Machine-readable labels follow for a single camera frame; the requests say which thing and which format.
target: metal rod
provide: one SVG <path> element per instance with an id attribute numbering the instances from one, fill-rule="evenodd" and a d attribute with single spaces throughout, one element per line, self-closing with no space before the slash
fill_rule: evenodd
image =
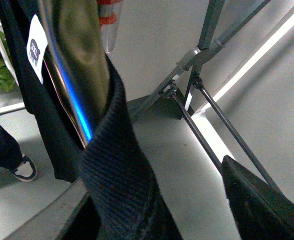
<path id="1" fill-rule="evenodd" d="M 199 49 L 210 47 L 225 0 L 210 0 L 198 43 Z"/>
<path id="2" fill-rule="evenodd" d="M 190 49 L 179 62 L 177 66 L 169 73 L 169 75 L 162 81 L 162 83 L 149 95 L 149 97 L 142 103 L 142 105 L 133 113 L 131 121 L 134 123 L 138 120 L 139 116 L 147 111 L 152 104 L 160 97 L 159 94 L 172 82 L 176 81 L 183 72 L 188 71 L 194 64 L 196 57 L 201 51 L 197 46 Z"/>
<path id="3" fill-rule="evenodd" d="M 200 142 L 200 144 L 202 145 L 202 147 L 204 148 L 204 150 L 208 154 L 208 156 L 211 159 L 211 161 L 213 162 L 213 164 L 216 166 L 217 170 L 221 173 L 221 163 L 220 163 L 217 155 L 213 152 L 212 148 L 210 147 L 210 145 L 208 144 L 206 139 L 203 137 L 203 135 L 201 134 L 201 132 L 197 128 L 197 126 L 196 126 L 195 122 L 192 120 L 191 116 L 185 110 L 185 107 L 180 102 L 180 100 L 178 99 L 175 92 L 172 93 L 171 98 L 174 101 L 176 101 L 176 103 L 178 104 L 179 109 L 180 109 L 184 119 L 186 120 L 188 126 L 190 127 L 190 129 L 192 130 L 192 132 L 194 133 L 194 135 L 196 136 L 196 138 L 198 139 L 198 141 Z"/>
<path id="4" fill-rule="evenodd" d="M 215 43 L 213 43 L 215 45 L 215 47 L 213 47 L 210 50 L 210 57 L 206 59 L 205 62 L 207 62 L 208 60 L 212 59 L 223 47 L 224 45 L 238 32 L 241 30 L 241 28 L 244 27 L 245 24 L 247 24 L 264 6 L 266 6 L 271 0 L 256 0 L 253 4 L 251 4 L 248 9 L 239 17 L 237 18 L 237 20 L 235 20 L 233 22 L 233 24 L 228 27 L 227 30 L 225 30 L 216 40 Z M 205 39 L 205 37 L 203 36 L 203 34 L 205 34 L 205 31 L 203 30 L 201 32 L 201 37 L 200 39 Z M 199 45 L 198 47 L 200 49 L 205 48 L 209 48 L 210 45 L 207 45 L 209 39 L 208 37 L 206 38 L 206 40 L 204 41 L 199 41 Z M 192 67 L 192 72 L 189 78 L 189 82 L 188 82 L 188 86 L 187 86 L 187 90 L 186 90 L 186 95 L 185 95 L 185 99 L 184 99 L 184 103 L 187 102 L 187 99 L 189 99 L 189 101 L 191 101 L 192 96 L 190 96 L 190 88 L 191 85 L 194 82 L 194 76 L 199 75 L 202 69 L 204 63 L 198 63 L 196 62 L 196 65 L 194 65 Z"/>
<path id="5" fill-rule="evenodd" d="M 198 48 L 199 49 L 208 49 L 210 47 L 213 34 L 216 30 L 218 20 L 223 8 L 225 0 L 210 0 L 205 16 L 205 20 L 203 23 L 203 27 L 201 30 L 201 35 L 199 38 Z M 189 82 L 184 98 L 185 109 L 188 110 L 190 106 L 190 102 L 192 99 L 191 86 L 193 85 L 194 79 L 197 75 L 200 74 L 202 69 L 202 64 L 193 65 L 191 74 L 189 77 Z"/>
<path id="6" fill-rule="evenodd" d="M 112 94 L 98 6 L 96 1 L 86 0 L 39 0 L 38 4 L 51 53 L 46 66 L 59 76 L 51 81 L 85 148 L 105 116 Z"/>
<path id="7" fill-rule="evenodd" d="M 257 0 L 224 31 L 216 40 L 219 44 L 226 44 L 245 24 L 247 24 L 271 0 Z"/>
<path id="8" fill-rule="evenodd" d="M 243 140 L 243 138 L 240 136 L 238 131 L 235 129 L 235 127 L 232 125 L 232 123 L 228 120 L 228 118 L 225 116 L 221 108 L 217 105 L 217 103 L 213 100 L 209 92 L 205 89 L 205 87 L 201 84 L 198 85 L 200 92 L 203 94 L 203 96 L 207 99 L 207 101 L 210 103 L 214 111 L 217 113 L 219 118 L 222 120 L 222 122 L 225 124 L 225 126 L 228 128 L 228 130 L 231 132 L 233 137 L 236 139 L 238 144 L 241 146 L 243 151 L 247 154 L 249 159 L 252 161 L 254 166 L 258 169 L 260 174 L 263 176 L 263 178 L 266 180 L 266 182 L 279 191 L 280 193 L 281 190 L 277 186 L 277 184 L 274 182 L 274 180 L 271 178 L 269 173 L 266 171 L 266 169 L 263 167 L 263 165 L 260 163 L 260 161 L 257 159 L 257 157 L 254 155 L 254 153 L 251 151 L 249 146 L 246 144 L 246 142 Z"/>

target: dark knit sleeve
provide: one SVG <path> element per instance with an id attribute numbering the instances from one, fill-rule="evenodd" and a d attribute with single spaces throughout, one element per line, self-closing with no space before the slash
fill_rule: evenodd
<path id="1" fill-rule="evenodd" d="M 110 240 L 180 240 L 129 118 L 123 83 L 111 64 L 113 97 L 82 154 L 80 175 Z"/>

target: chrome tube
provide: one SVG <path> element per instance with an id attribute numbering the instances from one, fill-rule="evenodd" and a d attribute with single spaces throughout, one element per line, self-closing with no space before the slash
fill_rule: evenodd
<path id="1" fill-rule="evenodd" d="M 39 0 L 51 57 L 45 64 L 84 148 L 108 104 L 109 73 L 92 0 Z"/>

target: clothing tag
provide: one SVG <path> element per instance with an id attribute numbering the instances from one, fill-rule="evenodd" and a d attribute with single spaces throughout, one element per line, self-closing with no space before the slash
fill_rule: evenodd
<path id="1" fill-rule="evenodd" d="M 43 84 L 41 75 L 42 60 L 47 45 L 48 41 L 45 31 L 42 28 L 37 15 L 34 15 L 30 23 L 29 38 L 26 50 L 29 62 L 37 74 L 41 84 Z"/>

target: metal joint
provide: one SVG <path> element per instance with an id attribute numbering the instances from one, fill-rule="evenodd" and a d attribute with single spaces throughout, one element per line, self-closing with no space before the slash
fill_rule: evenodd
<path id="1" fill-rule="evenodd" d="M 224 48 L 224 47 L 225 47 L 225 45 L 223 45 L 223 44 L 220 42 L 219 39 L 216 39 L 216 40 L 215 40 L 215 43 L 216 43 L 219 47 L 221 47 L 221 48 Z"/>
<path id="2" fill-rule="evenodd" d="M 161 96 L 164 99 L 170 98 L 173 94 L 175 94 L 175 92 L 178 90 L 177 84 L 175 81 L 172 81 L 169 85 L 168 85 L 168 89 L 166 91 L 163 91 L 161 93 Z"/>
<path id="3" fill-rule="evenodd" d="M 177 62 L 177 66 L 183 71 L 188 71 L 201 52 L 202 51 L 195 46 L 190 49 L 179 62 Z"/>
<path id="4" fill-rule="evenodd" d="M 199 75 L 197 75 L 195 77 L 195 80 L 193 82 L 193 86 L 195 87 L 195 89 L 201 89 L 203 88 L 203 82 L 202 82 L 202 79 Z"/>

